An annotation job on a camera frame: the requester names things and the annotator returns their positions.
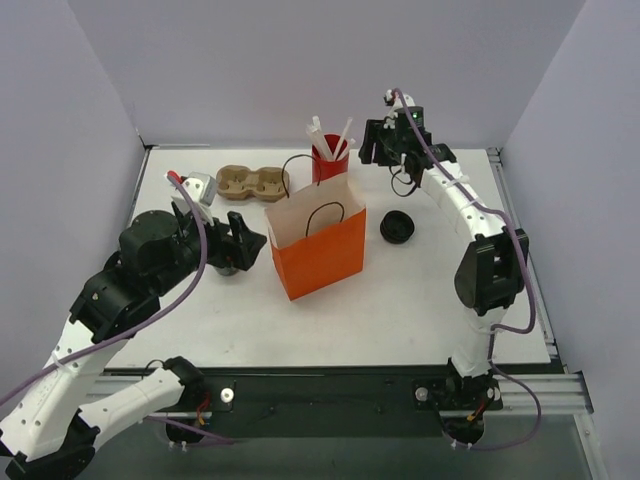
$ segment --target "screw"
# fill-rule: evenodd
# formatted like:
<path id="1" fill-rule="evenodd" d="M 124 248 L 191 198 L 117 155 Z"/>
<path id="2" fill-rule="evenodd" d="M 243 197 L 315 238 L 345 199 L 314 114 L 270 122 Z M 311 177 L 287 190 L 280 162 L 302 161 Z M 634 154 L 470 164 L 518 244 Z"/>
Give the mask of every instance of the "screw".
<path id="1" fill-rule="evenodd" d="M 230 388 L 223 388 L 220 392 L 220 400 L 223 403 L 231 403 L 233 401 L 234 392 Z"/>
<path id="2" fill-rule="evenodd" d="M 419 402 L 426 402 L 428 395 L 429 395 L 429 391 L 426 388 L 419 387 L 416 389 L 416 399 Z"/>

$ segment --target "red wire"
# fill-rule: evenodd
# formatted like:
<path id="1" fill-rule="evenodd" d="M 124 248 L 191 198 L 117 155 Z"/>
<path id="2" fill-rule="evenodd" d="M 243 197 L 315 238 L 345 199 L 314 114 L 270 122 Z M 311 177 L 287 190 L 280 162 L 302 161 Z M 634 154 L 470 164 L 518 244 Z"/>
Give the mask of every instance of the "red wire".
<path id="1" fill-rule="evenodd" d="M 207 392 L 207 394 L 204 397 L 204 401 L 200 405 L 198 405 L 198 408 L 196 408 L 196 415 L 198 416 L 198 418 L 201 417 L 202 410 L 207 408 L 210 404 L 211 404 L 211 393 Z"/>

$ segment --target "red cup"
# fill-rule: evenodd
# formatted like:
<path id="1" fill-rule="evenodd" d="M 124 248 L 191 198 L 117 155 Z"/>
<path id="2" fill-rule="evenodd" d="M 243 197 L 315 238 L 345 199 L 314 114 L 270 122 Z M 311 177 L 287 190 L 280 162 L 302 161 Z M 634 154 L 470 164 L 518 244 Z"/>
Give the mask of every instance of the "red cup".
<path id="1" fill-rule="evenodd" d="M 338 142 L 340 141 L 340 135 L 335 133 L 327 133 L 324 136 L 327 144 L 329 145 L 329 150 L 332 152 L 338 146 Z M 340 147 L 340 153 L 344 152 L 345 149 L 349 148 L 349 140 L 344 139 L 342 142 L 342 146 Z M 349 170 L 349 152 L 345 155 L 342 160 L 337 162 L 332 162 L 330 160 L 325 159 L 320 152 L 316 149 L 316 147 L 311 147 L 311 156 L 313 157 L 312 162 L 312 171 L 311 171 L 311 181 L 313 183 L 317 183 L 322 180 L 327 180 L 328 178 L 335 177 L 341 173 L 345 173 Z"/>

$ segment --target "orange paper bag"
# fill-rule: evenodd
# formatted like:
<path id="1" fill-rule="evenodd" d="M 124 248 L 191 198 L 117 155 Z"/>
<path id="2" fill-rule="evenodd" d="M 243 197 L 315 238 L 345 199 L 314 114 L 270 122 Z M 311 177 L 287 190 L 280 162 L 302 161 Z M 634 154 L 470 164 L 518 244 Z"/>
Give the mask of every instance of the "orange paper bag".
<path id="1" fill-rule="evenodd" d="M 343 173 L 265 209 L 273 263 L 290 300 L 362 271 L 367 211 Z"/>

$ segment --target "cable tie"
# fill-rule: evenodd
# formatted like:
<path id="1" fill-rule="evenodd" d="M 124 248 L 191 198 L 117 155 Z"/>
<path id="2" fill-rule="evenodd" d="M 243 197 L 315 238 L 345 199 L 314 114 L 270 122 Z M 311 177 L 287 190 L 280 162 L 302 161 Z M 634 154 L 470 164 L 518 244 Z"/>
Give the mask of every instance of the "cable tie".
<path id="1" fill-rule="evenodd" d="M 53 361 L 53 363 L 56 364 L 56 366 L 60 370 L 64 370 L 67 373 L 73 373 L 73 370 L 71 370 L 71 368 L 69 368 L 68 365 L 64 365 L 64 364 L 60 363 L 60 359 L 58 358 L 58 356 L 56 355 L 55 352 L 51 352 L 51 360 Z"/>
<path id="2" fill-rule="evenodd" d="M 444 188 L 446 190 L 447 188 L 451 188 L 458 183 L 469 183 L 469 181 L 470 181 L 469 175 L 466 175 L 466 174 L 460 175 L 458 178 L 452 178 L 447 183 L 445 183 Z"/>
<path id="3" fill-rule="evenodd" d="M 460 211 L 464 210 L 465 208 L 469 208 L 469 207 L 471 207 L 471 206 L 473 206 L 473 205 L 475 205 L 475 204 L 477 204 L 477 203 L 478 203 L 478 197 L 476 197 L 476 198 L 474 198 L 473 200 L 469 201 L 469 203 L 467 203 L 466 205 L 463 205 L 463 206 L 460 208 Z"/>

